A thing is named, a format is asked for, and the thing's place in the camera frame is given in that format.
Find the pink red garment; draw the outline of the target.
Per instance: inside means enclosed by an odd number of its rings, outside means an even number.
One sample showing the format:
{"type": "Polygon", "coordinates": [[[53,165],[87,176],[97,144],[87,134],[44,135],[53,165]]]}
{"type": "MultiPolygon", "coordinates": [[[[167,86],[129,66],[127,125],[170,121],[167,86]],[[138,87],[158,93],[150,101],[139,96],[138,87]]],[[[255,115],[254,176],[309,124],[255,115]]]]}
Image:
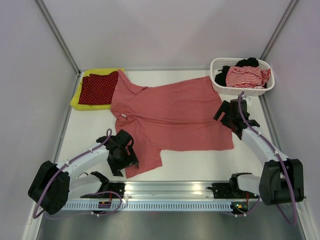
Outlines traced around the pink red garment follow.
{"type": "Polygon", "coordinates": [[[133,137],[139,161],[126,168],[126,177],[161,167],[163,150],[232,150],[232,131],[214,120],[221,104],[209,76],[147,87],[133,84],[119,70],[110,110],[116,130],[133,137]]]}

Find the red polka dot garment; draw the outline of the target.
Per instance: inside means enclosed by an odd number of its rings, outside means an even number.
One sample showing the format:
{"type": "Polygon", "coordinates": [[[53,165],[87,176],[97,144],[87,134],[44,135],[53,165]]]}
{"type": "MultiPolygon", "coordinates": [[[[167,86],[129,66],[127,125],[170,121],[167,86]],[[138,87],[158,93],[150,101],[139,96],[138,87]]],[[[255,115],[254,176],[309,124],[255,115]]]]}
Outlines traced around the red polka dot garment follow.
{"type": "Polygon", "coordinates": [[[82,80],[78,104],[91,106],[110,105],[118,78],[118,71],[112,71],[107,75],[91,73],[89,76],[85,76],[82,80]]]}

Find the yellow-green trousers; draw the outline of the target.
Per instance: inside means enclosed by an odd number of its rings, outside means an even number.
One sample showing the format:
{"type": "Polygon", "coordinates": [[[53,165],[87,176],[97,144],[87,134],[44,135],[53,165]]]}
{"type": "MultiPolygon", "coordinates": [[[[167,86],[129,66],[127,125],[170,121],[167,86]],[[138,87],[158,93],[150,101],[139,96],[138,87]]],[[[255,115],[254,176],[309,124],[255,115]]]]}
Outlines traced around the yellow-green trousers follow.
{"type": "Polygon", "coordinates": [[[77,111],[109,110],[118,78],[118,68],[86,70],[70,106],[77,111]]]}

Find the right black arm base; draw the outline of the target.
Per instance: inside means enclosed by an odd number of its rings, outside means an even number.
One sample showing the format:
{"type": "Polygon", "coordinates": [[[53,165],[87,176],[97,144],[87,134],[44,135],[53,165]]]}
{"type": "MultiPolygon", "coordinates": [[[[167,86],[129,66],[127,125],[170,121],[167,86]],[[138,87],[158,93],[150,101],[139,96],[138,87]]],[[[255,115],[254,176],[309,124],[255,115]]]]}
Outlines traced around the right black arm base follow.
{"type": "Polygon", "coordinates": [[[206,188],[213,193],[214,199],[238,199],[246,200],[257,199],[258,196],[254,193],[250,193],[243,190],[236,190],[231,188],[230,184],[227,182],[215,182],[206,188]]]}

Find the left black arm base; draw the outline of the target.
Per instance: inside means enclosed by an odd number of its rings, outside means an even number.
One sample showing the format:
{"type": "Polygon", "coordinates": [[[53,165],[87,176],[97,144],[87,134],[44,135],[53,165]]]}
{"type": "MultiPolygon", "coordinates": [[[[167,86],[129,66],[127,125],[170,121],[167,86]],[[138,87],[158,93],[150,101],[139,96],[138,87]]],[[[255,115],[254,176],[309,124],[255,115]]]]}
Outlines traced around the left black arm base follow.
{"type": "Polygon", "coordinates": [[[122,182],[109,182],[109,183],[103,183],[101,187],[98,189],[97,195],[92,194],[86,194],[81,196],[81,199],[109,199],[109,198],[115,198],[119,199],[117,195],[110,192],[115,192],[122,198],[124,196],[125,192],[125,184],[122,182]]]}

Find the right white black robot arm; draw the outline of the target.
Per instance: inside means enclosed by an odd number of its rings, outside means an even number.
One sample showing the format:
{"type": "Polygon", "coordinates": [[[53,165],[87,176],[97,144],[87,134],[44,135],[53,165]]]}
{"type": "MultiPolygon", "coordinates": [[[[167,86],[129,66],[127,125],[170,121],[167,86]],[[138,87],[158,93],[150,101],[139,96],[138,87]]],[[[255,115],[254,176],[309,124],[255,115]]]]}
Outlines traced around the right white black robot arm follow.
{"type": "Polygon", "coordinates": [[[224,100],[213,119],[231,129],[263,165],[260,176],[249,172],[234,173],[228,192],[235,198],[245,192],[261,197],[267,206],[303,201],[304,170],[299,159],[291,159],[265,136],[260,124],[249,118],[244,99],[224,100]]]}

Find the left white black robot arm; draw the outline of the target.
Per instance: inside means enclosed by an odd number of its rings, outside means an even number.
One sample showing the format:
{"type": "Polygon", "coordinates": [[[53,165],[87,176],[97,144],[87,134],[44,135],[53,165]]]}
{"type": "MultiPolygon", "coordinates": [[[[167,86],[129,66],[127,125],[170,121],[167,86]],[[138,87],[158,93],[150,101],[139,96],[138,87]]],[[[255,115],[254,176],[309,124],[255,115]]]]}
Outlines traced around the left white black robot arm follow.
{"type": "Polygon", "coordinates": [[[87,150],[65,162],[42,163],[27,192],[35,202],[32,217],[37,219],[43,213],[54,215],[68,201],[84,198],[108,198],[93,215],[108,215],[112,198],[124,204],[122,193],[110,188],[110,181],[98,171],[89,174],[87,170],[106,162],[113,176],[122,177],[122,170],[128,167],[139,167],[139,160],[134,152],[134,138],[121,129],[116,135],[108,129],[106,135],[99,137],[87,150]]]}

